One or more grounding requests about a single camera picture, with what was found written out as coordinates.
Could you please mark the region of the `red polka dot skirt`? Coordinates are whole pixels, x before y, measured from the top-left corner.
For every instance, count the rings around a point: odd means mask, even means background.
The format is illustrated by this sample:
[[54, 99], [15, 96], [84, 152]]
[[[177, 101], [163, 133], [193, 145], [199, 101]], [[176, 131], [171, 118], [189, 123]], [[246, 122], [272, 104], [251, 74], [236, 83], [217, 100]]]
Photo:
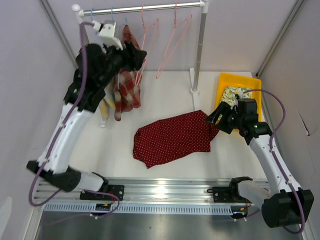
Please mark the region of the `red polka dot skirt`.
[[197, 110], [139, 128], [133, 138], [133, 158], [149, 169], [192, 153], [209, 153], [219, 130], [205, 121], [207, 116]]

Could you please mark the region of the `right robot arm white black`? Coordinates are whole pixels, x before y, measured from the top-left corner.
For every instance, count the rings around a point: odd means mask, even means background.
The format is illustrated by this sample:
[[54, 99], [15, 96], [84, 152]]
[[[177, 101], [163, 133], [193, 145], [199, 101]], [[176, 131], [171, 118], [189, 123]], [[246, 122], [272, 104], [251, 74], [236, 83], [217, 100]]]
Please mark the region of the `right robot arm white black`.
[[257, 108], [253, 98], [240, 98], [235, 106], [222, 101], [205, 119], [224, 133], [239, 131], [259, 160], [269, 184], [266, 190], [249, 177], [233, 178], [228, 196], [234, 202], [243, 198], [252, 202], [270, 228], [304, 226], [314, 195], [309, 189], [303, 189], [286, 167], [269, 125], [259, 121]]

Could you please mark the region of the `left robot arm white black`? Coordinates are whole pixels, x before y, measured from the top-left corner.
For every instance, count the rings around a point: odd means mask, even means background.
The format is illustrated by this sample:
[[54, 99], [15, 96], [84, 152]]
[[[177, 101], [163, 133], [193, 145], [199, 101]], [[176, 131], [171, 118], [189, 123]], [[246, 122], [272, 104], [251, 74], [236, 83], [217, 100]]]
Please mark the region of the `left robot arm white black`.
[[64, 96], [60, 120], [50, 143], [37, 160], [26, 167], [51, 185], [65, 192], [90, 190], [97, 200], [108, 196], [102, 176], [70, 167], [78, 138], [105, 97], [105, 88], [122, 70], [139, 70], [147, 52], [126, 40], [123, 49], [114, 46], [104, 52], [96, 43], [85, 45], [76, 57], [78, 68]]

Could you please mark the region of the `lemon print cloth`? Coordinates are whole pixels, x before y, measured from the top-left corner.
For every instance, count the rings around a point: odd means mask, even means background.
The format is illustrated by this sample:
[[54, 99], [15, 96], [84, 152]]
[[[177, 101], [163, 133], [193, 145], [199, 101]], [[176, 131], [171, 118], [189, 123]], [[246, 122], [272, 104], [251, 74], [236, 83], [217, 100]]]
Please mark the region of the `lemon print cloth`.
[[224, 92], [222, 93], [222, 97], [219, 102], [220, 103], [225, 102], [225, 103], [229, 104], [230, 106], [232, 106], [234, 104], [235, 94], [239, 93], [239, 92], [244, 93], [243, 98], [252, 99], [253, 98], [252, 92], [246, 92], [249, 90], [251, 90], [251, 89], [247, 88], [247, 87], [227, 86], [224, 89]]

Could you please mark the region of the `red plaid garment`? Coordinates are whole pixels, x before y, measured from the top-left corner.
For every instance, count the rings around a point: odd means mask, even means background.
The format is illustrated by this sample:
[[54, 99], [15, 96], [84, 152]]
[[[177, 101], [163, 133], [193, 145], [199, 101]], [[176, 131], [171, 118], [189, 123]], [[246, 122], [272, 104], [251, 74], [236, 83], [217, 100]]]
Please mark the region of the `red plaid garment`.
[[121, 70], [114, 79], [114, 119], [121, 121], [122, 113], [141, 107], [141, 88], [135, 84], [137, 71]]

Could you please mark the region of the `yellow plastic tray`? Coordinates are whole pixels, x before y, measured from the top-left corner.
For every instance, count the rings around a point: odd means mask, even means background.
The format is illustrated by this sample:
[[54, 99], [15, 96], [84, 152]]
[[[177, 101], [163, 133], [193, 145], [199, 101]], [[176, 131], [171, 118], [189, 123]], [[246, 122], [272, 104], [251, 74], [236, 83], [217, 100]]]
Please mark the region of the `yellow plastic tray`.
[[[226, 87], [240, 87], [240, 88], [250, 88], [261, 89], [262, 82], [259, 79], [241, 76], [238, 74], [231, 74], [222, 72], [219, 76], [219, 81], [217, 85], [216, 97], [215, 97], [215, 108], [220, 104], [220, 99]], [[252, 99], [256, 101], [256, 114], [255, 117], [248, 116], [247, 119], [250, 123], [258, 123], [261, 121], [262, 112], [262, 94], [259, 91], [252, 92]], [[244, 116], [243, 112], [238, 112], [238, 117]]]

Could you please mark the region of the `pastel floral garment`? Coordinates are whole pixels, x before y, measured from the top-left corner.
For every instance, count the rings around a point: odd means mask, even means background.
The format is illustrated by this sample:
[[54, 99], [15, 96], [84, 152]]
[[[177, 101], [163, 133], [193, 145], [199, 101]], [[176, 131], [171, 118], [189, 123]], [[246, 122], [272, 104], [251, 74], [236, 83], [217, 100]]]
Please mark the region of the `pastel floral garment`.
[[115, 109], [116, 105], [112, 98], [103, 98], [99, 103], [99, 111], [103, 120], [106, 120], [110, 116], [110, 109]]

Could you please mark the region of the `clothes rack metal white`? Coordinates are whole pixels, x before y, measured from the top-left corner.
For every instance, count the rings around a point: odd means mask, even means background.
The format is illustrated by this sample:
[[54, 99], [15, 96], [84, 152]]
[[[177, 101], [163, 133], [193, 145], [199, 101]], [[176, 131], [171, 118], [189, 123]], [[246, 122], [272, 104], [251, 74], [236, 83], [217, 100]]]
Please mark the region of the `clothes rack metal white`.
[[[197, 44], [197, 55], [196, 55], [196, 62], [195, 67], [189, 69], [189, 76], [190, 76], [190, 83], [191, 89], [190, 94], [192, 96], [193, 102], [193, 109], [195, 111], [200, 109], [200, 102], [199, 102], [199, 74], [201, 68], [201, 60], [202, 60], [202, 52], [203, 52], [203, 42], [204, 42], [204, 35], [205, 35], [205, 26], [206, 26], [206, 18], [209, 9], [209, 1], [208, 0], [198, 0], [196, 2], [186, 2], [186, 3], [178, 3], [178, 9], [181, 8], [201, 8], [201, 19], [200, 19], [200, 28], [199, 28], [199, 35], [198, 35], [198, 44]], [[79, 24], [83, 22], [83, 18], [86, 16], [90, 16], [90, 11], [83, 10], [78, 4], [72, 5], [72, 11], [75, 14], [76, 20]], [[144, 11], [158, 11], [158, 10], [175, 10], [175, 4], [160, 4], [160, 5], [147, 5], [144, 6]], [[124, 14], [124, 13], [135, 13], [141, 12], [142, 6], [137, 7], [123, 7], [123, 8], [114, 8], [116, 14]], [[110, 15], [110, 9], [98, 9], [94, 10], [93, 15]]]

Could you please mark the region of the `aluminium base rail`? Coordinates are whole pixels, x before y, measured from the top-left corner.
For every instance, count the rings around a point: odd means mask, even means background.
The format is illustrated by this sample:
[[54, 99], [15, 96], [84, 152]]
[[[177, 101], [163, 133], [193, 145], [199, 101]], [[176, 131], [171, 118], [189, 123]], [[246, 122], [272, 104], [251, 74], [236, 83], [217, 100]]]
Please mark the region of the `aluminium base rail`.
[[[110, 185], [124, 185], [122, 204], [176, 204], [204, 205], [213, 203], [213, 194], [207, 189], [227, 187], [230, 178], [169, 179], [169, 178], [119, 178], [109, 179]], [[33, 200], [40, 203], [48, 199], [57, 188], [40, 180], [33, 193]], [[79, 202], [80, 190], [60, 191], [52, 201]]]

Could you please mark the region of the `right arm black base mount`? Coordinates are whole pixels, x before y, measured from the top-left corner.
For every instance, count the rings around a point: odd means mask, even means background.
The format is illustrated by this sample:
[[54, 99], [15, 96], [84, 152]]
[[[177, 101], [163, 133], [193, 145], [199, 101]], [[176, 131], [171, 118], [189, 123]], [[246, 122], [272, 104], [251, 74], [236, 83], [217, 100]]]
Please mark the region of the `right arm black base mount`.
[[214, 186], [206, 190], [211, 194], [215, 203], [250, 203], [249, 200], [240, 196], [239, 191], [229, 186]]

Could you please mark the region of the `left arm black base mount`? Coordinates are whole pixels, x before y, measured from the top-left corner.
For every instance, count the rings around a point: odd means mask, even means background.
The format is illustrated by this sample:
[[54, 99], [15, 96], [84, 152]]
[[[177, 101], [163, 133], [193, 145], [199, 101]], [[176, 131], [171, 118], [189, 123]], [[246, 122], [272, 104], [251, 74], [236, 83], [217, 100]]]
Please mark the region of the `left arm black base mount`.
[[[108, 193], [116, 196], [120, 201], [124, 198], [125, 186], [120, 184], [109, 184], [107, 188], [102, 188], [99, 192]], [[114, 197], [105, 194], [91, 193], [86, 190], [83, 190], [80, 193], [80, 200], [88, 201], [113, 201], [116, 200]]]

